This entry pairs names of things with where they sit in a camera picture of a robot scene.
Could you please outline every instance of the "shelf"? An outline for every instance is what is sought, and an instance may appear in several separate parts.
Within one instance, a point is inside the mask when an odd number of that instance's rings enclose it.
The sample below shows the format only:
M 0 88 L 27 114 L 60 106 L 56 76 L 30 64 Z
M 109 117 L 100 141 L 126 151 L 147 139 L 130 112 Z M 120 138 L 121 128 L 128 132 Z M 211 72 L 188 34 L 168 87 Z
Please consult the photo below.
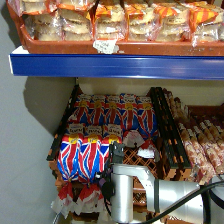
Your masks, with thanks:
M 224 80 L 224 56 L 29 54 L 20 46 L 9 61 L 15 76 Z

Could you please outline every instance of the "wall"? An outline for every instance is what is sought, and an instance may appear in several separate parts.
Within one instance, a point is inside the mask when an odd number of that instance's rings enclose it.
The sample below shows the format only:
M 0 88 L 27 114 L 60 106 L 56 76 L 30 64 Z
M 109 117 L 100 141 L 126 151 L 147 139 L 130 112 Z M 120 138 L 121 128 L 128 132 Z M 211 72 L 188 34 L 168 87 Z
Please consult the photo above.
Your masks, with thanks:
M 0 10 L 0 223 L 49 224 L 55 217 L 50 204 L 56 197 L 56 189 L 45 159 L 74 79 L 14 77 L 8 55 L 20 45 L 19 39 L 4 1 L 0 2 Z M 145 95 L 150 86 L 162 86 L 186 104 L 224 102 L 223 81 L 79 80 L 88 94 Z

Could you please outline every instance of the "cardboard tray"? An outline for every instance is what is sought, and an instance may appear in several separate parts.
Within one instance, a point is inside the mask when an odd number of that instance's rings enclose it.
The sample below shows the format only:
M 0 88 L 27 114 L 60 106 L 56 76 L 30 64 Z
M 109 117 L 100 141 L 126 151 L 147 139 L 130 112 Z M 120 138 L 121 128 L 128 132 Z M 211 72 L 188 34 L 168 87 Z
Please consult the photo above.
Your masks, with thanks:
M 97 54 L 93 41 L 38 41 L 28 34 L 22 17 L 19 17 L 6 0 L 22 46 L 33 54 Z M 117 54 L 172 55 L 172 56 L 223 56 L 224 42 L 201 43 L 193 47 L 190 42 L 126 42 L 116 43 Z

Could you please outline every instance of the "shelf price label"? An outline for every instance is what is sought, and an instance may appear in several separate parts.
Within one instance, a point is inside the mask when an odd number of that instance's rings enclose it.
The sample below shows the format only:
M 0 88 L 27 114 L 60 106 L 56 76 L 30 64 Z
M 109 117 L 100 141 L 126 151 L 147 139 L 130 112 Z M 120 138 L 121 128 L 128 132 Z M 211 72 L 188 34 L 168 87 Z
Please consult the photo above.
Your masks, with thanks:
M 113 54 L 119 49 L 118 46 L 115 45 L 116 42 L 117 40 L 95 40 L 93 42 L 93 47 L 97 49 L 99 53 Z

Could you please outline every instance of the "union jack flag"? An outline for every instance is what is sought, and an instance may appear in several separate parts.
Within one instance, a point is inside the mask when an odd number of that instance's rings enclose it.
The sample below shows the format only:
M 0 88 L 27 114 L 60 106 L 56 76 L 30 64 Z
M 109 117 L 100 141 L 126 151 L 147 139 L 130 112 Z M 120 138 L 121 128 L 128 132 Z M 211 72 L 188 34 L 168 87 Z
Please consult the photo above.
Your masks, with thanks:
M 105 101 L 105 124 L 121 123 L 121 103 L 119 96 L 106 95 Z
M 66 182 L 78 180 L 78 155 L 82 139 L 82 134 L 64 135 L 62 138 L 57 165 Z
M 109 145 L 114 141 L 122 143 L 122 129 L 120 125 L 108 124 L 104 126 L 103 141 L 100 147 L 100 165 L 107 166 L 109 157 Z
M 70 116 L 70 118 L 68 119 L 69 122 L 76 124 L 78 123 L 87 124 L 90 99 L 91 96 L 89 95 L 86 94 L 78 95 L 74 105 L 74 112 L 72 116 Z
M 144 139 L 156 138 L 158 127 L 150 97 L 137 97 L 139 132 Z
M 93 95 L 89 105 L 89 121 L 91 125 L 103 125 L 104 123 L 105 96 Z
M 85 134 L 79 153 L 79 182 L 92 183 L 100 167 L 100 146 L 102 135 L 92 132 Z
M 134 94 L 121 94 L 121 116 L 123 130 L 138 129 L 138 109 Z

